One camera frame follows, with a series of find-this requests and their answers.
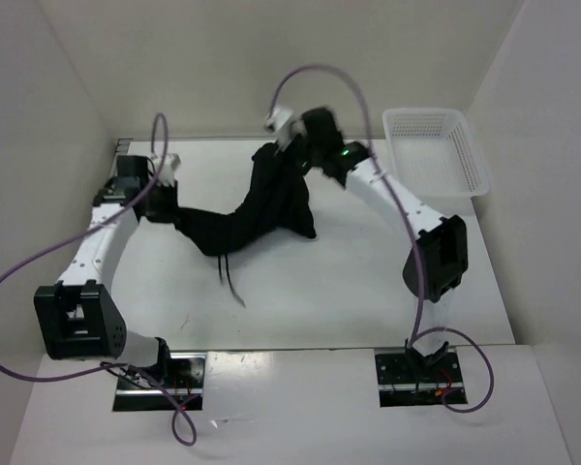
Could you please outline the black shorts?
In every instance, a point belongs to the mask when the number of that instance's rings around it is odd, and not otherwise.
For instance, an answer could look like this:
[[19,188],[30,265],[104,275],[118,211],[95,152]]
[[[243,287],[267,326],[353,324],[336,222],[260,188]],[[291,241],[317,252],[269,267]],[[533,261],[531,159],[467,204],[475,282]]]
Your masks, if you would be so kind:
[[306,239],[317,237],[305,181],[307,169],[296,165],[273,142],[260,147],[252,162],[248,192],[233,212],[178,207],[173,214],[175,229],[204,256],[217,259],[219,278],[229,285],[229,254],[279,228]]

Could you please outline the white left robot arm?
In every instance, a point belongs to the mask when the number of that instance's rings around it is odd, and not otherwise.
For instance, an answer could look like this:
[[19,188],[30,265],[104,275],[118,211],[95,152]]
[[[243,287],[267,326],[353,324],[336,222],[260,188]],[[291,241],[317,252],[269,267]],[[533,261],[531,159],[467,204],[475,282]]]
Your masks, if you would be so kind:
[[176,154],[121,155],[116,172],[93,199],[92,234],[57,281],[39,287],[33,302],[52,359],[120,362],[150,386],[170,382],[174,364],[161,337],[128,330],[111,295],[121,256],[141,219],[168,223],[177,206]]

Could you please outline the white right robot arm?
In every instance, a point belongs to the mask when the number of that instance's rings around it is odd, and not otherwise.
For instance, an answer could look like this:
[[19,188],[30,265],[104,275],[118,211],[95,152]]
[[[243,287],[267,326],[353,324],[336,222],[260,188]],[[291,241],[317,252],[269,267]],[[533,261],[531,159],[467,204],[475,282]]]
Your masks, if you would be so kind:
[[396,180],[378,161],[370,139],[346,142],[327,107],[299,116],[292,113],[276,132],[278,142],[305,143],[301,168],[320,169],[387,224],[401,227],[408,235],[411,250],[402,278],[416,298],[417,309],[405,343],[405,366],[413,379],[430,379],[449,348],[446,323],[441,318],[443,303],[469,268],[466,223],[456,214],[441,214]]

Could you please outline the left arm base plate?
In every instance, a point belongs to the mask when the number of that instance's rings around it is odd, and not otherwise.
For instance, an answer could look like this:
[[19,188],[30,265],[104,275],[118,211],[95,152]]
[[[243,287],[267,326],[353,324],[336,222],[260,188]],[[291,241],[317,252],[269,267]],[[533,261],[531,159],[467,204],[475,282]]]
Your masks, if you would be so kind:
[[[206,355],[176,353],[159,383],[187,411],[201,411]],[[134,370],[111,369],[117,380],[112,411],[117,413],[162,412],[174,409],[163,393]]]

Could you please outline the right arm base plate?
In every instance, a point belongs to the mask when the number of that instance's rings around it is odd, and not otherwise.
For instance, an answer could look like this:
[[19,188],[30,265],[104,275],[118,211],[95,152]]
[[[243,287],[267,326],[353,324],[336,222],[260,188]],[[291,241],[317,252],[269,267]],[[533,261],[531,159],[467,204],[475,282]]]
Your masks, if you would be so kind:
[[468,404],[455,350],[429,368],[414,367],[403,349],[375,351],[374,361],[381,408]]

